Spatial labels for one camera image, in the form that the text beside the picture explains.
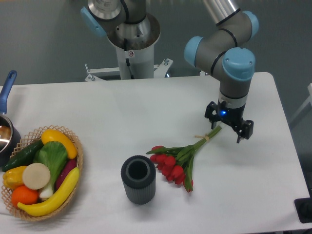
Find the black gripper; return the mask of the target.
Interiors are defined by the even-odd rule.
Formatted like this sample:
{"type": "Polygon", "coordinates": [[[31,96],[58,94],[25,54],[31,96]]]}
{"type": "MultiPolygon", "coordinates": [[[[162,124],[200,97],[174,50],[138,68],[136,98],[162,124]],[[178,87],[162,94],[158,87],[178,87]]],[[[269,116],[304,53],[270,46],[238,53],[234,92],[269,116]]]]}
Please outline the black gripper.
{"type": "Polygon", "coordinates": [[[210,102],[205,111],[205,118],[211,123],[211,129],[216,127],[216,123],[221,121],[229,126],[237,133],[237,143],[242,139],[249,139],[254,130],[254,122],[252,120],[244,120],[243,112],[245,104],[239,108],[226,107],[226,101],[210,102]]]}

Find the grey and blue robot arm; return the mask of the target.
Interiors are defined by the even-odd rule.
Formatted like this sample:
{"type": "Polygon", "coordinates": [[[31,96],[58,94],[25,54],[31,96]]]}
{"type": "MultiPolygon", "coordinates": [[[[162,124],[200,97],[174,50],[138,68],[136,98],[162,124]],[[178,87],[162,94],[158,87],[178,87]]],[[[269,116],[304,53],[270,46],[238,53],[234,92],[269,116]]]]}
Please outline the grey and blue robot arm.
{"type": "MultiPolygon", "coordinates": [[[[255,56],[242,44],[259,29],[257,17],[241,11],[233,0],[205,2],[217,31],[210,38],[193,37],[184,49],[185,60],[217,79],[219,98],[205,112],[212,126],[222,122],[249,139],[254,123],[243,118],[255,70],[255,56]]],[[[90,0],[80,14],[98,37],[107,37],[115,47],[122,79],[153,78],[154,45],[160,37],[157,19],[146,10],[144,0],[90,0]]]]}

